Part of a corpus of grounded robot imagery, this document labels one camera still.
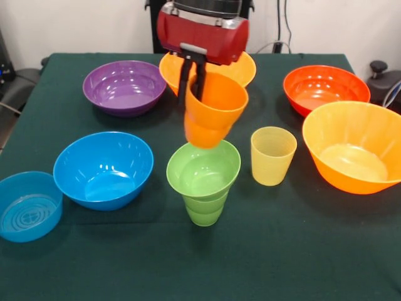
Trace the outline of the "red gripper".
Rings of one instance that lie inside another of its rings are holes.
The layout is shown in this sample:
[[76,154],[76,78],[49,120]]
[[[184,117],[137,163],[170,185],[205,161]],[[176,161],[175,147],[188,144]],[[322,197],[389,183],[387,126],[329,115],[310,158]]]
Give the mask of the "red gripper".
[[[176,53],[189,51],[206,56],[209,63],[230,65],[246,49],[249,21],[240,17],[241,3],[165,3],[157,18],[160,44]],[[185,102],[191,60],[180,70],[178,100]],[[202,100],[206,62],[198,61],[191,92]]]

